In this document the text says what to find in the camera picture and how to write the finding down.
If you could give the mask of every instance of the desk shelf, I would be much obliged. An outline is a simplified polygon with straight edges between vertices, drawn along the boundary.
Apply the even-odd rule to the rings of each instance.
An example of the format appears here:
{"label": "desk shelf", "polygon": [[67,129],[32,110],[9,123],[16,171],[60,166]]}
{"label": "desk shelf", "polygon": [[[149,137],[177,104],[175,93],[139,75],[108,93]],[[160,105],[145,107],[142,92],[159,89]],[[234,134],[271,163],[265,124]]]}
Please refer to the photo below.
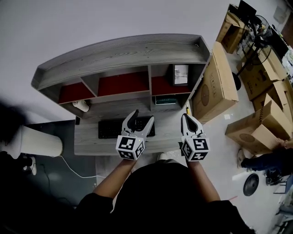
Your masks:
{"label": "desk shelf", "polygon": [[191,93],[188,86],[172,86],[165,76],[152,77],[152,96]]}
{"label": "desk shelf", "polygon": [[[118,38],[82,47],[37,67],[31,85],[80,118],[93,116],[98,106],[123,100],[148,100],[149,110],[178,110],[195,92],[195,84],[209,62],[211,52],[203,38],[190,34],[150,34]],[[172,86],[165,69],[187,64],[188,86]],[[154,106],[152,97],[178,95],[178,103]],[[87,100],[89,113],[72,102]]]}
{"label": "desk shelf", "polygon": [[94,94],[82,83],[62,86],[58,104],[94,98]]}
{"label": "desk shelf", "polygon": [[98,97],[143,91],[149,91],[148,72],[136,72],[100,78]]}

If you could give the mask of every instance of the wrist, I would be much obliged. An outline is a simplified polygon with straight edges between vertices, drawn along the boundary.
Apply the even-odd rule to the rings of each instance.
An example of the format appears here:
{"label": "wrist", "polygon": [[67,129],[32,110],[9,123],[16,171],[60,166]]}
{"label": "wrist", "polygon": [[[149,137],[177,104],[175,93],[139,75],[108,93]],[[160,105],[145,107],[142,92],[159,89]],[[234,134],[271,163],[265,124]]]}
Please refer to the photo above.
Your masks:
{"label": "wrist", "polygon": [[130,165],[130,166],[134,166],[136,163],[136,160],[128,160],[128,159],[123,159],[120,162],[120,165]]}
{"label": "wrist", "polygon": [[284,141],[284,147],[285,147],[285,149],[288,149],[288,141],[287,140]]}
{"label": "wrist", "polygon": [[201,166],[201,163],[199,161],[196,161],[196,162],[188,162],[188,161],[186,161],[186,162],[187,162],[187,165],[189,167],[197,168],[197,167]]}

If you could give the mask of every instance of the jeans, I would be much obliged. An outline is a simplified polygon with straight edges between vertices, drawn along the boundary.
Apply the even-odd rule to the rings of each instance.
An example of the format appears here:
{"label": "jeans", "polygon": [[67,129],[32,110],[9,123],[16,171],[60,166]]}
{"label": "jeans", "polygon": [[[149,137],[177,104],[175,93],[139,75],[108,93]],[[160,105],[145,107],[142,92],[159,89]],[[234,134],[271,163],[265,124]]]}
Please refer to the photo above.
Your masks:
{"label": "jeans", "polygon": [[286,155],[280,155],[278,153],[263,154],[257,158],[244,159],[241,163],[241,167],[251,168],[252,170],[277,169],[282,171],[285,166],[284,157],[286,157]]}

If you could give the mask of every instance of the wooden desk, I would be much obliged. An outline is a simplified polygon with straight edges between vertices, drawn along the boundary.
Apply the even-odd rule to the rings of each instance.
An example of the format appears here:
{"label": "wooden desk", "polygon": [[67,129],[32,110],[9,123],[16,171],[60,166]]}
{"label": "wooden desk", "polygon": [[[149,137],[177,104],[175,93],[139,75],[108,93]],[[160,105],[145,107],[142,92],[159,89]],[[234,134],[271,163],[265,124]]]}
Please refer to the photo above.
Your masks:
{"label": "wooden desk", "polygon": [[181,116],[186,113],[185,108],[180,111],[151,112],[147,108],[148,100],[132,99],[120,101],[121,103],[108,102],[100,106],[99,110],[88,119],[81,119],[75,125],[74,153],[76,155],[117,155],[115,150],[117,139],[99,139],[98,122],[100,120],[124,118],[135,109],[139,109],[139,116],[155,118],[154,137],[148,137],[144,154],[178,150],[181,142]]}

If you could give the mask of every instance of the keyboard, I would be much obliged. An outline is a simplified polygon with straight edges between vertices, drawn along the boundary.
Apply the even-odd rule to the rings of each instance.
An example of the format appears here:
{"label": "keyboard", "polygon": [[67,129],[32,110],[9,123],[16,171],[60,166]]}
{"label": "keyboard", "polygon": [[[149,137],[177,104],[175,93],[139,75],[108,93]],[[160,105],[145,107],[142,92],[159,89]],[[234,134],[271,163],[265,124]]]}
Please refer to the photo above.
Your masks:
{"label": "keyboard", "polygon": [[[141,131],[149,121],[150,116],[142,116],[136,118],[135,131]],[[98,123],[99,139],[117,138],[121,135],[122,123],[124,119],[102,120]],[[152,125],[150,133],[146,137],[155,136],[155,122]]]}

